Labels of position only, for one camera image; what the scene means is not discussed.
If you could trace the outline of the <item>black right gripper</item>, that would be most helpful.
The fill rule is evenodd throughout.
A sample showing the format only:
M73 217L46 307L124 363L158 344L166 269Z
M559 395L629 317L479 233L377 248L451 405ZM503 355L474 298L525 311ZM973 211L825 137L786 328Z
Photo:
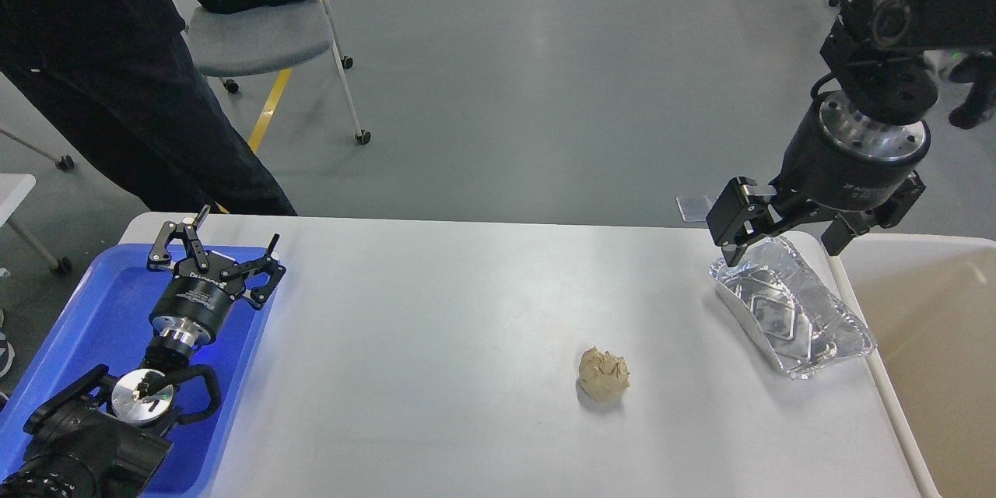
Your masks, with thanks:
M840 256L871 228L899 225L917 204L926 189L917 165L929 147L925 122L887 124L858 110L842 90L821 93L772 184L729 180L707 213L713 243L736 267L761 240L833 218L821 242L829 256Z

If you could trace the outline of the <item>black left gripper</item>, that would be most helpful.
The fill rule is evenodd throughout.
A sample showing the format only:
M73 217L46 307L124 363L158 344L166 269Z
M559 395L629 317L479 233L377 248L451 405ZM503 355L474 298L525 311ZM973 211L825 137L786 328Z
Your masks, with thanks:
M269 303L287 268L276 257L280 234L274 234L264 253L249 261L204 249L198 229L211 210L202 207L189 223L166 221L147 254L147 270L165 271L172 257L168 246L179 240L188 259L175 264L172 278L156 302L149 323L153 334L187 346L214 343L238 302L253 310ZM247 286L263 275L266 282Z

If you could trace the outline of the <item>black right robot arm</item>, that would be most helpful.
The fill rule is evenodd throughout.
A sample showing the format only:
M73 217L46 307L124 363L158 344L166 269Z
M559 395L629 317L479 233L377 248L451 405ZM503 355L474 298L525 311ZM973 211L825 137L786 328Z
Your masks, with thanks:
M734 177L707 225L729 267L756 243L826 223L836 256L875 227L899 224L924 193L917 165L931 147L925 115L937 82L968 84L950 125L994 116L994 0L831 0L837 8L819 53L828 72L781 170L768 184Z

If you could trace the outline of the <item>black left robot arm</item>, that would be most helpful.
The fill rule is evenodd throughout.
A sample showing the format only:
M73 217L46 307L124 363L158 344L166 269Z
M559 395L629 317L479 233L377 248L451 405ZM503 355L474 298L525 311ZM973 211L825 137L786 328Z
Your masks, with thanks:
M218 467L287 268L201 211L93 261L2 413L4 497L192 497Z

